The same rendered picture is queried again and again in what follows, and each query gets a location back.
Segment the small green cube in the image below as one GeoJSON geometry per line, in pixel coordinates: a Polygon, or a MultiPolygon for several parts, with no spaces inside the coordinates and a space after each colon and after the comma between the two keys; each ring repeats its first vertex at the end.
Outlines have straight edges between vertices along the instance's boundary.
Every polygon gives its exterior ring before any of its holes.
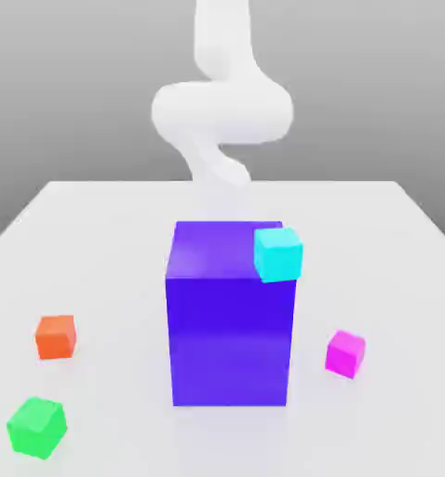
{"type": "Polygon", "coordinates": [[[61,402],[30,397],[7,422],[12,449],[30,457],[47,459],[67,431],[61,402]]]}

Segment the large purple box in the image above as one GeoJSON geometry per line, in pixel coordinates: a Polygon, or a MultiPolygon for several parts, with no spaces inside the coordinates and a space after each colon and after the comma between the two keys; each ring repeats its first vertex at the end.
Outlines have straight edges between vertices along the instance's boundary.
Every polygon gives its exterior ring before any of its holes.
{"type": "Polygon", "coordinates": [[[174,405],[286,404],[296,283],[264,283],[254,266],[256,231],[282,228],[176,223],[165,276],[174,405]]]}

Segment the small cyan cube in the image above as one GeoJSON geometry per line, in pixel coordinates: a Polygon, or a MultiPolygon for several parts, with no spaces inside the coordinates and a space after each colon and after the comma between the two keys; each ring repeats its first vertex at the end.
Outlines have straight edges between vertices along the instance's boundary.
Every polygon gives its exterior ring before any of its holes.
{"type": "Polygon", "coordinates": [[[254,231],[254,266],[262,282],[297,280],[302,275],[303,243],[291,227],[254,231]]]}

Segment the small orange cube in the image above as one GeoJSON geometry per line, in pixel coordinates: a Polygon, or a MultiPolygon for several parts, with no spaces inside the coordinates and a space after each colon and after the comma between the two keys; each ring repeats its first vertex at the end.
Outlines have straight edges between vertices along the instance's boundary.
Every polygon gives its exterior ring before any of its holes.
{"type": "Polygon", "coordinates": [[[76,344],[74,316],[42,317],[34,337],[40,360],[72,358],[76,344]]]}

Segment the small magenta cube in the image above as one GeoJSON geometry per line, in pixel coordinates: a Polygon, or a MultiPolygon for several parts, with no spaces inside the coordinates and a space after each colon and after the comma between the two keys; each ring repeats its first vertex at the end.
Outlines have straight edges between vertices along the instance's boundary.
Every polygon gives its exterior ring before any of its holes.
{"type": "Polygon", "coordinates": [[[354,379],[363,362],[366,340],[358,335],[338,330],[327,346],[325,369],[354,379]]]}

